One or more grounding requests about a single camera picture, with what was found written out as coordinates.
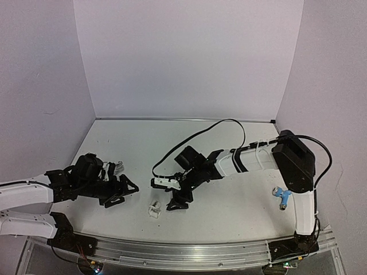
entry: white wall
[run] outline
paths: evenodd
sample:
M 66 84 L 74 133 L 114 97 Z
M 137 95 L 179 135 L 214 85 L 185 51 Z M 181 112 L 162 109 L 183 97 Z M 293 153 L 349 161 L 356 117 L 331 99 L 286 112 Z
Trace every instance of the white wall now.
M 95 119 L 72 0 L 0 2 L 0 182 L 64 168 Z M 14 274 L 24 238 L 0 238 Z
M 330 218 L 351 275 L 367 270 L 366 120 L 367 2 L 306 0 L 277 123 L 315 136 L 334 156 L 319 184 L 319 209 Z M 318 161 L 320 172 L 327 160 Z
M 97 117 L 276 117 L 302 0 L 74 0 Z

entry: blue object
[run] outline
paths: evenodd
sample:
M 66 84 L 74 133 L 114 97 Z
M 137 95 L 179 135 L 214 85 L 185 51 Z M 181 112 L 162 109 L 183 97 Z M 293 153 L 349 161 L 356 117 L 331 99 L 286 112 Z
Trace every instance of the blue object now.
M 285 210 L 287 208 L 288 198 L 292 194 L 292 192 L 289 190 L 284 191 L 282 188 L 277 186 L 273 189 L 272 193 L 274 196 L 282 198 L 282 202 L 280 203 L 280 209 Z

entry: black cable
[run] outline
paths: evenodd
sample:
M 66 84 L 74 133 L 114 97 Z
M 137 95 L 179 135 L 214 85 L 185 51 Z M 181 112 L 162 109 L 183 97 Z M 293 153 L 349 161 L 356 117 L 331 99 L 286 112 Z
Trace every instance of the black cable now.
M 85 188 L 86 186 L 88 186 L 90 184 L 90 182 L 86 182 L 85 184 L 83 184 L 82 186 L 76 188 L 76 189 L 72 189 L 72 190 L 58 190 L 58 189 L 55 189 L 55 188 L 52 188 L 50 185 L 47 185 L 46 183 L 42 183 L 42 182 L 36 182 L 34 180 L 19 180 L 19 181 L 16 181 L 16 182 L 7 182 L 7 183 L 3 183 L 3 184 L 0 184 L 0 187 L 5 187 L 5 186 L 11 186 L 11 185 L 15 185 L 15 184 L 20 184 L 20 183 L 27 183 L 27 184 L 37 184 L 37 185 L 40 185 L 40 186 L 44 186 L 44 187 L 47 187 L 55 192 L 59 192 L 59 193 L 68 193 L 68 192 L 75 192 L 75 191 L 79 191 L 83 188 Z
M 3 184 L 0 184 L 0 187 L 9 186 L 9 185 L 15 185 L 15 184 L 20 184 L 20 183 L 38 184 L 38 185 L 41 185 L 41 186 L 44 186 L 44 187 L 50 188 L 50 189 L 51 189 L 51 190 L 53 190 L 53 191 L 58 191 L 58 190 L 53 189 L 51 186 L 47 185 L 46 183 L 36 182 L 36 181 L 34 181 L 34 180 L 19 180 L 19 181 L 17 181 L 17 182 L 8 182 L 8 183 L 3 183 Z
M 277 142 L 281 142 L 283 140 L 287 140 L 287 139 L 307 139 L 307 140 L 310 140 L 314 143 L 317 143 L 319 146 L 321 146 L 325 152 L 327 153 L 327 156 L 329 157 L 329 164 L 327 165 L 327 167 L 325 168 L 325 170 L 320 174 L 320 176 L 317 178 L 315 184 L 314 184 L 314 188 L 317 187 L 319 181 L 322 179 L 323 176 L 325 176 L 325 174 L 329 171 L 331 165 L 333 164 L 333 157 L 329 151 L 329 149 L 322 143 L 320 142 L 319 140 L 315 139 L 314 137 L 311 137 L 311 136 L 305 136 L 305 135 L 292 135 L 292 136 L 279 136 L 277 137 L 276 139 L 273 139 L 273 140 L 270 140 L 269 143 L 267 142 L 260 142 L 259 143 L 259 147 L 262 147 L 262 146 L 265 146 L 265 145 L 268 145 L 268 144 L 273 144 L 273 143 L 277 143 Z M 252 148 L 255 148 L 254 146 L 257 145 L 257 142 L 256 143 L 253 143 L 253 144 L 250 144 L 246 147 L 241 147 L 239 148 L 239 151 L 240 152 L 243 152 L 243 151 L 246 151 L 246 150 L 249 150 L 249 149 L 252 149 Z
M 72 264 L 77 264 L 77 262 L 73 262 L 73 261 L 70 261 L 70 260 L 67 260 L 67 259 L 64 259 L 64 258 L 60 257 L 59 255 L 57 255 L 57 254 L 56 254 L 56 252 L 55 252 L 55 250 L 54 250 L 54 248 L 53 248 L 52 243 L 50 244 L 50 246 L 51 246 L 51 250 L 52 250 L 53 254 L 54 254 L 57 258 L 59 258 L 59 259 L 61 259 L 61 260 L 65 261 L 65 262 L 71 262 Z
M 315 216 L 315 219 L 316 219 L 316 223 L 315 223 L 315 228 L 314 228 L 314 232 L 313 232 L 313 234 L 315 233 L 315 231 L 316 231 L 316 224 L 317 224 L 317 226 L 318 226 L 318 229 L 317 229 L 317 235 L 316 235 L 316 237 L 315 237 L 315 240 L 314 240 L 314 242 L 312 243 L 312 245 L 310 245 L 310 247 L 309 247 L 309 253 L 307 254 L 307 256 L 308 255 L 310 255 L 310 253 L 311 253 L 311 248 L 313 248 L 314 247 L 314 245 L 317 243 L 317 240 L 318 240 L 318 238 L 319 238 L 319 236 L 320 236 L 320 231 L 321 231 L 321 223 L 320 223 L 320 219 L 317 217 L 317 216 Z
M 179 144 L 177 144 L 175 147 L 173 147 L 159 162 L 157 162 L 153 166 L 153 168 L 151 169 L 152 174 L 156 178 L 173 179 L 175 177 L 174 175 L 169 175 L 169 176 L 157 175 L 154 172 L 154 169 L 157 168 L 160 164 L 162 164 L 162 162 L 164 162 L 174 151 L 176 151 L 177 149 L 179 149 L 182 145 L 184 145 L 185 143 L 189 142 L 194 137 L 196 137 L 198 135 L 201 135 L 202 133 L 208 132 L 209 130 L 211 130 L 212 128 L 214 128 L 216 125 L 218 125 L 218 124 L 220 124 L 220 123 L 222 123 L 223 121 L 226 121 L 226 120 L 233 121 L 233 122 L 237 123 L 242 128 L 242 131 L 243 131 L 243 141 L 242 141 L 242 144 L 238 147 L 238 148 L 241 148 L 245 144 L 245 141 L 246 141 L 246 133 L 245 133 L 245 129 L 243 128 L 242 124 L 238 120 L 235 120 L 235 119 L 223 119 L 223 120 L 220 120 L 220 121 L 214 123 L 213 125 L 211 125 L 210 127 L 206 128 L 204 130 L 201 130 L 199 132 L 194 133 L 193 135 L 189 136 L 187 139 L 183 140 L 182 142 L 180 142 Z

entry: white tabletop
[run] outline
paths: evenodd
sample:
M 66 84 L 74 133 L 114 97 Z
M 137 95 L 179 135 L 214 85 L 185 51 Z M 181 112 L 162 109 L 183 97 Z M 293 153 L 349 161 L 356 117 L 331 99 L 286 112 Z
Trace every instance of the white tabletop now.
M 151 168 L 172 147 L 189 135 L 213 124 L 210 121 L 97 120 L 79 148 L 74 162 L 88 152 L 103 161 L 124 163 L 124 173 L 140 192 L 125 197 L 120 205 L 105 209 L 97 199 L 78 197 L 74 202 L 53 205 L 52 211 L 65 213 L 75 231 L 156 242 L 230 242 L 269 239 L 291 235 L 295 229 L 292 198 L 286 211 L 272 196 L 275 186 L 285 188 L 278 170 L 246 172 L 222 180 L 203 183 L 193 191 L 188 210 L 166 211 L 171 193 L 150 187 Z M 276 137 L 270 123 L 243 123 L 246 143 Z M 219 149 L 235 148 L 242 142 L 241 128 L 231 122 L 219 124 L 196 137 L 190 144 L 204 156 Z M 157 172 L 182 171 L 173 153 Z M 159 219 L 148 215 L 148 206 L 157 199 L 162 204 Z

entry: robotic arm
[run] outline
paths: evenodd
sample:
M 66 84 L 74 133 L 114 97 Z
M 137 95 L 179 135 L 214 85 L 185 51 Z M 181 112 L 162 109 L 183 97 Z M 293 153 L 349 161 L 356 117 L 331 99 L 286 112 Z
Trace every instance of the robotic arm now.
M 57 203 L 78 196 L 97 198 L 105 208 L 124 202 L 124 196 L 139 188 L 122 174 L 122 163 L 103 163 L 94 154 L 79 157 L 74 166 L 48 171 L 44 175 L 16 182 L 0 183 L 0 235 L 29 235 L 51 240 L 52 245 L 75 250 L 75 243 L 85 243 L 83 250 L 91 254 L 93 240 L 74 234 L 62 213 L 27 214 L 11 211 L 14 207 L 34 203 Z
M 294 197 L 296 215 L 294 241 L 287 243 L 287 248 L 303 253 L 314 249 L 317 251 L 313 181 L 315 156 L 304 143 L 294 138 L 291 131 L 282 131 L 279 137 L 276 143 L 256 142 L 247 147 L 217 150 L 207 158 L 187 146 L 175 158 L 185 172 L 153 178 L 151 186 L 172 191 L 172 199 L 167 205 L 168 211 L 188 209 L 188 203 L 193 202 L 193 190 L 204 182 L 244 172 L 279 169 L 288 190 L 283 191 L 276 187 L 273 195 L 282 198 L 280 209 L 285 210 L 291 194 Z

